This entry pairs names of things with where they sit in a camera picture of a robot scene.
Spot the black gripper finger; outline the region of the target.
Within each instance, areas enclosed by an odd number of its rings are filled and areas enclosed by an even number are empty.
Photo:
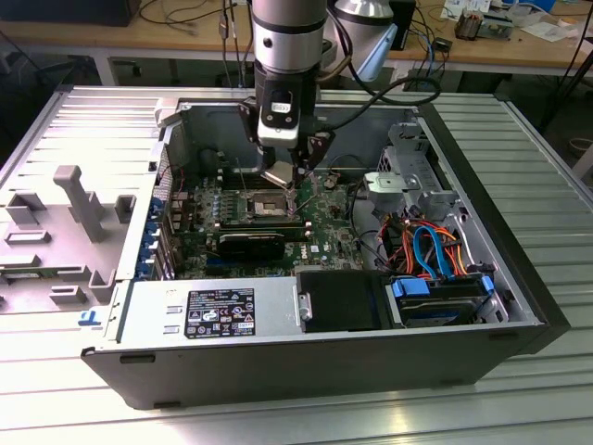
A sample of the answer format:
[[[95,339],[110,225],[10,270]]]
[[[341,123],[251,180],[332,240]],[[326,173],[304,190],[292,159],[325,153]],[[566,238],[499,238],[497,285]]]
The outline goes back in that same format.
[[[256,147],[258,154],[257,172],[264,172],[276,162],[275,149],[264,146],[259,141],[259,106],[254,96],[248,96],[237,105],[239,116],[242,120],[247,140]]]
[[[333,131],[303,134],[293,149],[293,187],[300,187],[308,174],[323,161],[334,141]]]

